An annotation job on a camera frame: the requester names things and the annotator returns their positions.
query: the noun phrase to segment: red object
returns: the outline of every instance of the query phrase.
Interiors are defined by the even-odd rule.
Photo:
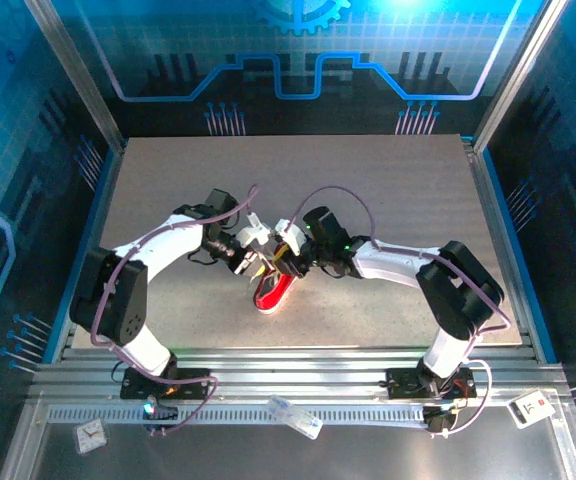
[[[276,311],[296,280],[297,277],[293,275],[278,272],[264,273],[253,296],[257,310],[263,314]]]

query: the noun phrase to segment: purple cable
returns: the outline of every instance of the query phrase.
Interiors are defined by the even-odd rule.
[[[457,275],[466,285],[468,285],[476,294],[477,296],[488,306],[488,308],[490,308],[494,313],[496,313],[497,315],[499,315],[501,317],[501,319],[504,321],[503,325],[493,325],[491,327],[486,327],[486,328],[481,328],[479,330],[477,330],[477,332],[475,333],[475,335],[473,336],[472,340],[471,340],[471,346],[468,349],[468,352],[470,352],[470,350],[472,349],[472,347],[474,346],[474,342],[476,341],[477,336],[482,335],[484,333],[488,333],[488,332],[494,332],[494,331],[498,331],[498,330],[506,330],[508,328],[510,328],[510,326],[512,325],[510,318],[508,318],[508,315],[506,315],[496,304],[495,302],[492,301],[492,299],[486,295],[486,293],[479,288],[475,282],[473,282],[470,277],[468,277],[468,275],[466,275],[464,272],[462,272],[455,264],[453,264],[450,260],[446,260],[443,257],[440,257],[439,255],[435,255],[433,253],[428,253],[428,252],[424,252],[424,251],[419,251],[417,249],[413,249],[413,248],[403,248],[403,247],[386,247],[386,246],[381,246],[377,243],[376,239],[375,239],[375,232],[377,230],[377,222],[375,221],[375,217],[373,216],[372,212],[370,211],[370,207],[366,204],[366,202],[364,202],[362,200],[362,198],[357,195],[355,192],[353,192],[352,190],[350,190],[349,188],[346,187],[341,187],[339,185],[328,185],[325,187],[321,187],[318,188],[317,190],[315,190],[314,192],[312,192],[310,195],[308,195],[297,207],[297,210],[295,210],[294,215],[292,216],[292,218],[290,219],[290,223],[288,224],[288,226],[286,227],[285,231],[288,231],[288,229],[297,221],[297,216],[299,215],[299,213],[301,212],[301,210],[304,208],[304,205],[306,204],[306,202],[308,200],[310,200],[310,197],[312,197],[315,193],[318,193],[322,190],[326,190],[328,188],[333,188],[333,189],[337,189],[337,190],[342,190],[346,193],[349,193],[350,195],[352,195],[353,197],[355,197],[359,203],[361,203],[361,205],[364,207],[364,209],[366,210],[366,213],[368,214],[368,218],[370,218],[370,243],[372,244],[373,247],[375,247],[377,250],[379,251],[383,251],[383,252],[387,252],[387,253],[396,253],[396,254],[400,254],[400,255],[409,255],[412,257],[423,257],[429,260],[436,260],[439,263],[445,265],[446,267],[448,267],[450,270],[453,271],[453,273],[455,275]]]
[[[234,214],[236,214],[237,212],[239,212],[243,208],[247,207],[250,204],[250,202],[252,201],[252,199],[255,197],[255,195],[257,195],[257,193],[259,193],[259,188],[257,187],[257,185],[253,185],[250,188],[250,191],[248,193],[248,198],[243,203],[237,205],[235,208],[233,208],[232,210],[230,210],[224,214],[217,215],[215,217],[204,218],[201,220],[188,220],[188,221],[184,221],[184,222],[172,223],[170,225],[164,225],[164,226],[158,227],[158,228],[152,230],[151,232],[147,233],[141,239],[141,241],[138,244],[136,244],[134,247],[132,247],[128,251],[128,253],[124,256],[124,258],[122,258],[119,261],[119,263],[117,264],[115,269],[112,271],[112,274],[110,275],[110,278],[108,279],[108,282],[106,283],[106,286],[104,288],[104,293],[101,296],[101,300],[99,301],[99,305],[97,306],[97,311],[95,312],[95,318],[92,322],[92,326],[90,327],[90,341],[92,342],[93,345],[95,345],[97,347],[109,347],[110,350],[115,355],[117,355],[117,357],[120,360],[122,360],[124,363],[126,363],[126,365],[132,366],[135,370],[137,370],[144,377],[149,378],[150,380],[153,380],[153,381],[158,382],[158,383],[163,383],[165,385],[188,385],[190,383],[200,383],[200,382],[212,382],[213,383],[213,387],[212,387],[210,393],[204,399],[204,401],[183,422],[179,423],[178,425],[175,425],[172,428],[169,428],[168,431],[177,430],[178,428],[186,425],[195,416],[197,416],[197,414],[200,412],[200,410],[206,405],[206,403],[208,403],[208,401],[214,395],[215,390],[217,389],[217,385],[219,384],[219,381],[216,377],[213,377],[213,376],[207,376],[207,377],[201,377],[201,378],[189,378],[186,380],[168,380],[168,379],[157,377],[155,375],[152,375],[150,372],[144,370],[143,368],[141,368],[141,366],[135,364],[135,362],[128,355],[124,354],[120,349],[118,349],[117,346],[113,342],[111,342],[111,341],[104,342],[104,341],[99,340],[99,337],[97,336],[97,331],[99,330],[99,324],[101,323],[101,317],[103,316],[104,309],[106,308],[106,304],[108,303],[108,298],[110,297],[110,290],[112,289],[112,286],[115,285],[115,282],[117,281],[117,278],[119,277],[119,273],[121,272],[121,269],[124,267],[124,265],[126,265],[126,263],[128,263],[128,261],[153,238],[157,237],[158,235],[161,235],[164,232],[167,232],[169,230],[174,230],[176,228],[194,227],[197,225],[206,225],[209,223],[215,223],[215,222],[220,222],[221,220],[225,220],[226,218],[233,216]],[[166,429],[162,429],[161,435],[165,435],[165,432],[166,432]]]

